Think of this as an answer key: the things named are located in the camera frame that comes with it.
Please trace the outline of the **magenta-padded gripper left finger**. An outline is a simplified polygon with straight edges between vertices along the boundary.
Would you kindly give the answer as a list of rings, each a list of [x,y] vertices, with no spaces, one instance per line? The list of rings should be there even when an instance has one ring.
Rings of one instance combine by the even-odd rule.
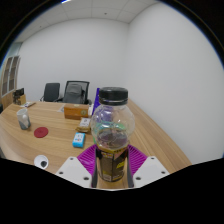
[[[97,186],[96,146],[92,145],[77,157],[69,157],[56,175],[84,188]]]

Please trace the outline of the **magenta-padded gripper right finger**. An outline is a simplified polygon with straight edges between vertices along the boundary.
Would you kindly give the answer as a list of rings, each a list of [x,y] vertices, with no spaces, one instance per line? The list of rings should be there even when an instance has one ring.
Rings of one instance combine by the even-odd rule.
[[[147,157],[136,147],[128,146],[127,180],[130,188],[140,188],[169,175],[155,157]]]

